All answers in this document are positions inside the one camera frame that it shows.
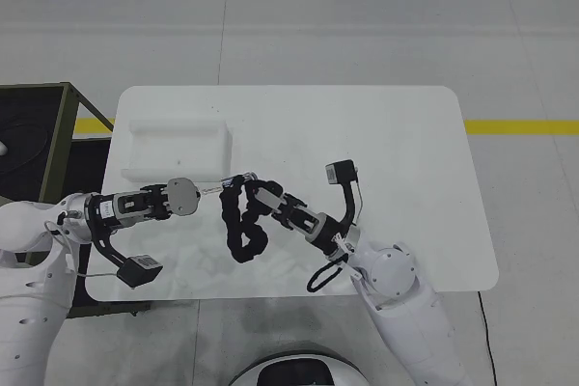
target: black cable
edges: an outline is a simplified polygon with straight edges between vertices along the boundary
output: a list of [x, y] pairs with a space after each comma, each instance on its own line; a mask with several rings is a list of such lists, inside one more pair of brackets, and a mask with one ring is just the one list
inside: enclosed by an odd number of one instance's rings
[[328, 269], [332, 268], [333, 266], [337, 265], [339, 262], [347, 262], [348, 259], [349, 259], [348, 254], [342, 254], [339, 258], [336, 258], [335, 260], [329, 262], [327, 265], [318, 269], [317, 272], [313, 274], [311, 279], [309, 279], [309, 283], [307, 283], [307, 292], [315, 293], [315, 292], [323, 289], [328, 283], [330, 283], [331, 280], [333, 280], [334, 278], [339, 276], [341, 271], [343, 271], [344, 269], [341, 267], [338, 267], [335, 272], [330, 274], [330, 276], [328, 276], [326, 279], [322, 280], [321, 283], [319, 283], [317, 286], [314, 287], [313, 284], [317, 280], [319, 275], [321, 275], [322, 273], [324, 273]]
[[493, 361], [493, 352], [491, 352], [491, 341], [489, 339], [489, 325], [486, 322], [486, 314], [484, 313], [483, 296], [480, 292], [479, 302], [481, 302], [482, 321], [484, 322], [484, 335], [486, 338], [486, 348], [489, 352], [489, 360], [491, 361], [491, 371], [493, 372], [493, 385], [498, 386], [498, 376], [495, 372], [495, 362]]

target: black fabric rope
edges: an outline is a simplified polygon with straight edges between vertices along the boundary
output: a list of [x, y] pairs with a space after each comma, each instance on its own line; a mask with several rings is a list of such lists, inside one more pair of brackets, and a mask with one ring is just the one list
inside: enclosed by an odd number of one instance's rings
[[[276, 184], [274, 181], [249, 180], [244, 182], [243, 176], [236, 176], [232, 181], [232, 186], [223, 189], [221, 198], [221, 217], [228, 229], [227, 245], [232, 252], [234, 260], [240, 263], [249, 262], [257, 255], [260, 255], [268, 245], [268, 235], [257, 223], [261, 215], [270, 213], [270, 208], [255, 200], [255, 194], [259, 188], [268, 188]], [[247, 209], [240, 216], [238, 208], [242, 186], [247, 195]], [[245, 235], [249, 242], [242, 246], [242, 235]]]

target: floor cable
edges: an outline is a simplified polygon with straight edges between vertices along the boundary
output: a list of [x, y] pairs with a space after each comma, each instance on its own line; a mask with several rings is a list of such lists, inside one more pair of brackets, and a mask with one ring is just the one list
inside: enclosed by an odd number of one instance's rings
[[491, 361], [491, 372], [493, 372], [493, 385], [498, 386], [498, 376], [495, 372], [495, 362], [493, 361], [493, 352], [491, 351], [491, 341], [489, 339], [489, 325], [486, 322], [486, 314], [484, 313], [483, 296], [480, 292], [479, 301], [481, 302], [482, 322], [484, 323], [484, 336], [486, 339], [486, 348], [489, 353], [489, 360]]

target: white robot body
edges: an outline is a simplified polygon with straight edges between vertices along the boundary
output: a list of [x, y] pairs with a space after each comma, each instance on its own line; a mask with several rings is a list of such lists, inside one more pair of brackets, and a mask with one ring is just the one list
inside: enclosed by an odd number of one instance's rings
[[278, 386], [292, 380], [296, 385], [369, 386], [354, 367], [322, 354], [291, 354], [265, 360], [243, 372], [230, 386]]

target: metal rod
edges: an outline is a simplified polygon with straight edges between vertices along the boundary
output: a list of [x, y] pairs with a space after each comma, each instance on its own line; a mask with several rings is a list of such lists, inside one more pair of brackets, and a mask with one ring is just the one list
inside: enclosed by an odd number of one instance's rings
[[[253, 172], [247, 172], [247, 173], [243, 174], [242, 176], [244, 177], [245, 181], [258, 179], [258, 175], [256, 175]], [[230, 187], [230, 186], [232, 186], [233, 180], [234, 180], [234, 177], [227, 177], [226, 179], [221, 179], [221, 186]]]

